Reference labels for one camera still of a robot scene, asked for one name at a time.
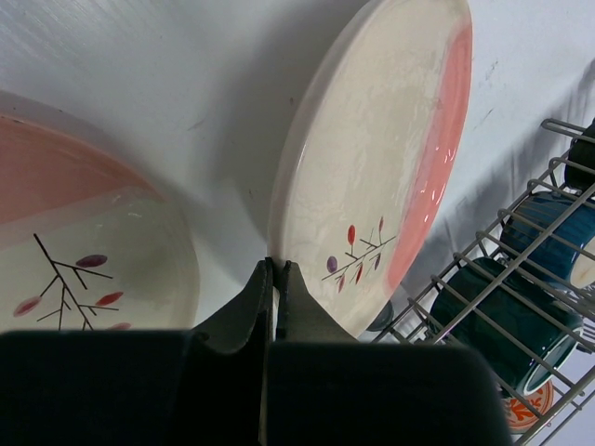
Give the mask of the dark green mug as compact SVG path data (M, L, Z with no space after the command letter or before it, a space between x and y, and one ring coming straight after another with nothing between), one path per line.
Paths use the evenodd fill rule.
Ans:
M378 339L473 348L508 394L535 392L574 353L594 350L583 315L488 256L461 261L433 279L400 317Z

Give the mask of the dark blue mug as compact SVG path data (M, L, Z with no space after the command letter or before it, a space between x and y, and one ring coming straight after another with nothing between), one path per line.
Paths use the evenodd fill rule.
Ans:
M525 198L508 217L500 241L514 258L544 235L567 211L572 198L538 191ZM559 289L584 289L594 283L594 202L581 204L545 237L521 268Z

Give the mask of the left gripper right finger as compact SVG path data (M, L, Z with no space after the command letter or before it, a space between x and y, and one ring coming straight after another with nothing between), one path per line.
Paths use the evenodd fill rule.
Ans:
M510 445L496 382L469 348L365 344L333 320L285 263L268 352L269 445Z

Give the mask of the pink and cream plate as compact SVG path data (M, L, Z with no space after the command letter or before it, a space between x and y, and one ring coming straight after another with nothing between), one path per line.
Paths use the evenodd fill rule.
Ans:
M465 1L370 1L299 103L271 197L268 253L300 268L323 316L360 335L443 199L469 104Z

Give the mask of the orange patterned bowl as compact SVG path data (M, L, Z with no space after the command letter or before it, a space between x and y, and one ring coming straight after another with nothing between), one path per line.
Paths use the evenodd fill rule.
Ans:
M548 381L538 390L524 398L530 404L529 407L512 397L503 399L504 411L510 431L513 434L522 434L532 427L538 421L535 412L538 412L540 415L548 412L554 401L553 385Z

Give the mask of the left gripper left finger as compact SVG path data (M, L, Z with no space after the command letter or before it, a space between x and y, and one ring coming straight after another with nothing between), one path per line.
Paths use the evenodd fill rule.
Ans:
M184 330L1 337L5 445L257 445L273 267Z

